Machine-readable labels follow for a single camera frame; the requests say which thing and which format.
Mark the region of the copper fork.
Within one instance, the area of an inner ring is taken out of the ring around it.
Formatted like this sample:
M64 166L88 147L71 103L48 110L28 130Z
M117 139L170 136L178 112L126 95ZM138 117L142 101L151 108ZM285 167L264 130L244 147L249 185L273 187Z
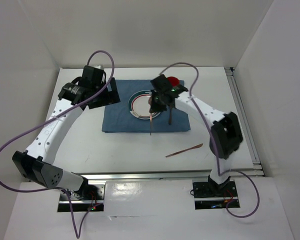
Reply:
M152 97L149 98L148 100L149 104L149 123L150 123L150 131L149 134L150 136L152 135L152 130L153 130L153 116L152 116Z

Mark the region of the red mug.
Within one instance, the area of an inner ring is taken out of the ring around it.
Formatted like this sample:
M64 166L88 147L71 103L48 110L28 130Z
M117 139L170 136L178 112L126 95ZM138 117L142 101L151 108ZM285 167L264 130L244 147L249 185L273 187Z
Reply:
M180 84L180 80L174 76L168 76L167 80L174 87Z

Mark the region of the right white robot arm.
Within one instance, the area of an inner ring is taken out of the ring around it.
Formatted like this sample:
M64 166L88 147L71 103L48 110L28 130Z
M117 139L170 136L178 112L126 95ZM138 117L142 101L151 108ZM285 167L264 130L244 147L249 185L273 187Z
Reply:
M161 113L167 109L177 109L206 127L209 134L209 148L216 158L208 176L208 190L213 196L220 196L230 182L233 153L240 148L243 134L238 116L234 112L220 111L193 94L197 80L196 78L190 89L187 89L179 83L173 84L164 74L152 79L149 112Z

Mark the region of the copper spoon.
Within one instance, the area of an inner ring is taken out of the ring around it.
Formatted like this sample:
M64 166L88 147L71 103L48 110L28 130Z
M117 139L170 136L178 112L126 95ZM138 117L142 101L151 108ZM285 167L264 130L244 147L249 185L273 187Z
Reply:
M169 110L169 118L168 118L168 124L171 126L172 125L172 111L173 111L173 105L169 105L168 106L168 110Z

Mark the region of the white plate green red rim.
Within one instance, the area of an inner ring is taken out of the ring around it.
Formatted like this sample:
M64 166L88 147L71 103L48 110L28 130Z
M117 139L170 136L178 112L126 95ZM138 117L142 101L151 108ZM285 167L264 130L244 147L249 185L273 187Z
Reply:
M160 112L150 113L150 105L148 103L152 93L150 90L141 90L135 92L128 100L129 112L140 120L150 120L158 117Z

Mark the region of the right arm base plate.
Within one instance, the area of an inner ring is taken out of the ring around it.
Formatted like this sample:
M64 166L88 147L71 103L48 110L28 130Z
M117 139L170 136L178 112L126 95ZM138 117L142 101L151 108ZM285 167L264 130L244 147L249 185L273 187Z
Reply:
M212 210L228 208L240 208L237 186L234 181L230 181L222 189L216 190L208 181L197 181L192 183L189 191L194 198L195 210Z

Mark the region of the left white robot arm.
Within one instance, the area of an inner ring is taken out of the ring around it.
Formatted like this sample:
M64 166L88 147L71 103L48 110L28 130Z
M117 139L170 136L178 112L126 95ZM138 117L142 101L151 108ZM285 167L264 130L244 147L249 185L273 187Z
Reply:
M16 151L12 161L23 177L47 189L69 189L78 200L87 197L90 189L87 178L54 165L68 131L86 108L94 109L120 102L114 77L108 90L104 68L86 65L82 75L66 83L57 96L49 123L23 151Z

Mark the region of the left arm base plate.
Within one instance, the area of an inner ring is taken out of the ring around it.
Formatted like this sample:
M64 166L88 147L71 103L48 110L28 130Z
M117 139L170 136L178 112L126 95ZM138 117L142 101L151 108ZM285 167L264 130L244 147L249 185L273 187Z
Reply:
M91 209L92 212L104 211L106 183L104 181L92 181L91 184L97 188L97 190L88 191L86 196L80 196L72 190L67 190L74 213L86 212L88 209ZM69 199L66 193L61 192L59 195L57 212L69 213L70 211Z

